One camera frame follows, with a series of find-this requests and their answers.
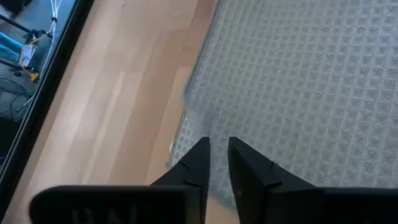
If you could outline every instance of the wire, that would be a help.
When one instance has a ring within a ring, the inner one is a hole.
[[[57,0],[54,0],[54,2],[53,2],[52,0],[50,0],[50,2],[51,2],[52,14],[53,14],[53,18],[52,18],[52,23],[51,23],[50,29],[49,29],[45,34],[41,35],[39,38],[34,39],[34,40],[32,40],[30,43],[28,43],[28,45],[33,45],[34,43],[36,43],[36,42],[42,40],[42,39],[43,39],[44,37],[46,37],[49,33],[52,32],[53,38],[52,38],[52,40],[51,40],[51,46],[50,46],[49,52],[48,52],[48,54],[47,54],[47,56],[46,56],[46,58],[45,58],[45,62],[44,62],[44,64],[43,64],[43,68],[45,68],[45,66],[46,66],[46,64],[47,64],[47,62],[48,62],[48,60],[49,60],[49,58],[50,58],[50,53],[51,53],[51,51],[52,51],[52,47],[53,47],[53,44],[54,44],[55,28],[56,28],[56,26],[57,26],[56,23],[57,23],[57,17],[58,17],[58,10],[59,10],[59,7],[60,7],[60,5],[61,5],[62,0],[60,0],[60,2],[59,2],[58,4],[57,4]],[[21,66],[21,68],[22,68],[22,70],[23,70],[24,72],[28,73],[30,76],[34,76],[34,75],[35,75],[35,73],[32,73],[32,72],[27,71],[26,68],[25,68],[25,66]],[[39,72],[39,79],[42,78],[42,75],[43,75],[43,72]]]
[[[16,96],[16,97],[14,97],[14,99],[11,101],[11,103],[10,103],[10,108],[9,108],[9,110],[10,110],[10,115],[11,115],[11,118],[12,119],[14,119],[14,109],[12,108],[12,105],[15,103],[15,101],[18,99],[18,96]]]
[[[1,80],[8,82],[7,86],[10,86],[10,83],[12,83],[14,86],[17,86],[20,89],[20,91],[16,90],[16,88],[14,88],[14,90],[8,89],[8,91],[6,91],[6,92],[12,93],[14,95],[26,94],[26,88],[23,87],[18,82],[15,82],[14,80],[11,80],[10,78],[7,78],[7,77],[0,77],[0,81]]]
[[[59,10],[59,7],[60,7],[60,5],[61,5],[61,2],[62,2],[62,0],[60,0],[60,2],[58,2],[57,3],[57,0],[54,0],[54,2],[53,2],[53,0],[50,0],[50,2],[51,2],[51,9],[52,9],[52,15],[53,15],[53,21],[52,21],[52,23],[51,23],[51,26],[50,26],[50,29],[49,29],[49,31],[47,31],[47,33],[46,34],[44,34],[44,35],[42,35],[41,37],[39,37],[38,39],[35,39],[35,40],[33,40],[30,44],[34,44],[34,43],[36,43],[37,41],[39,41],[40,39],[43,39],[45,36],[47,36],[51,31],[52,31],[52,36],[53,36],[53,38],[52,38],[52,40],[51,40],[51,46],[50,46],[50,49],[49,49],[49,51],[48,51],[48,53],[47,53],[47,56],[46,56],[46,58],[45,58],[45,61],[44,61],[44,64],[43,64],[43,68],[45,68],[45,66],[46,66],[46,64],[47,64],[47,62],[48,62],[48,60],[49,60],[49,57],[50,57],[50,54],[51,54],[51,50],[52,50],[52,47],[53,47],[53,43],[54,43],[54,39],[55,39],[55,28],[56,28],[56,23],[57,23],[57,17],[58,17],[58,10]],[[41,79],[42,78],[42,75],[43,75],[43,70],[39,73],[39,79]],[[20,110],[22,110],[22,109],[24,109],[32,100],[33,100],[33,95],[26,101],[26,103],[24,103],[22,106],[20,106],[20,107],[18,107],[17,108],[17,111],[20,111]]]
[[[59,32],[62,32],[62,31],[63,31],[63,29],[56,30],[55,33],[59,33]],[[10,30],[7,33],[9,33],[9,34],[26,34],[26,32],[16,31],[16,30]]]
[[[7,105],[9,105],[10,104],[10,102],[12,101],[12,100],[10,100],[10,101],[7,101],[7,102],[4,102],[4,103],[1,103],[0,104],[0,109],[3,109],[3,108],[5,108]]]

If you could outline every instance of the yellow tag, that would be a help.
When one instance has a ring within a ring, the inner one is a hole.
[[[32,82],[36,82],[36,80],[39,78],[39,74],[38,73],[30,73],[29,76],[30,76],[30,80]]]

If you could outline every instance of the rug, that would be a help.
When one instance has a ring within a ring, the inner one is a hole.
[[[398,187],[398,0],[219,0],[183,93],[174,165],[211,140],[234,206],[229,136],[316,186]]]

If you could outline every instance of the wooden floor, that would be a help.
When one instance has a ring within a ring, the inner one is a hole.
[[[60,184],[149,184],[165,171],[182,88],[215,0],[96,0],[2,223]],[[208,200],[207,223],[237,223]]]

